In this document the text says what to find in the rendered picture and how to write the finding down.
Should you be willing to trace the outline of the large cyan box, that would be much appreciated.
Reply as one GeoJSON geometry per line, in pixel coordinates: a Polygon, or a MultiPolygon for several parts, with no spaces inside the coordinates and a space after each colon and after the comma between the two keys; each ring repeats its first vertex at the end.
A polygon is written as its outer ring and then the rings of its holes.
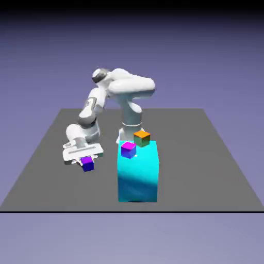
{"type": "Polygon", "coordinates": [[[121,156],[125,142],[132,141],[120,141],[118,146],[119,202],[156,202],[160,164],[156,141],[145,147],[136,146],[136,155],[131,159],[121,156]]]}

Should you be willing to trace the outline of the small magenta cube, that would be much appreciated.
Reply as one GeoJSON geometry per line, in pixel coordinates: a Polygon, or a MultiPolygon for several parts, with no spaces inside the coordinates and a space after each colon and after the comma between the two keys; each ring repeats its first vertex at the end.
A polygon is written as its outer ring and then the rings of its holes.
{"type": "Polygon", "coordinates": [[[125,142],[121,145],[121,156],[125,158],[133,158],[136,155],[136,144],[132,142],[125,142]]]}

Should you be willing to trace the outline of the small orange cube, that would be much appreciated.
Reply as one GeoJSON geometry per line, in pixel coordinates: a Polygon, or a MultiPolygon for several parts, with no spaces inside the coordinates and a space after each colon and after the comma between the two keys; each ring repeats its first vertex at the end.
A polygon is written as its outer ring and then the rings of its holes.
{"type": "Polygon", "coordinates": [[[139,147],[145,147],[149,145],[151,139],[151,134],[140,130],[134,133],[134,143],[139,147]]]}

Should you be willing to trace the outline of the small blue cube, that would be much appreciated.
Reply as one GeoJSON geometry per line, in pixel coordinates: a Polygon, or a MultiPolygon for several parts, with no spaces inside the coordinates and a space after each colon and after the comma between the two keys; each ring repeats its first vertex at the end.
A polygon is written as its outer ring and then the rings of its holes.
{"type": "Polygon", "coordinates": [[[84,172],[94,170],[94,161],[90,156],[82,157],[81,159],[82,169],[84,172]]]}

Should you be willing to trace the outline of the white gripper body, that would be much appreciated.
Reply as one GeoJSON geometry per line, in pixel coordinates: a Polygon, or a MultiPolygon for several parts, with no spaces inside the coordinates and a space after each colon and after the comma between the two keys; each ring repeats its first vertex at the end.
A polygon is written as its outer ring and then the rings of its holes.
{"type": "Polygon", "coordinates": [[[81,159],[87,156],[93,156],[102,154],[104,152],[103,148],[99,143],[95,144],[85,144],[84,147],[72,146],[65,148],[62,152],[64,161],[81,159]]]}

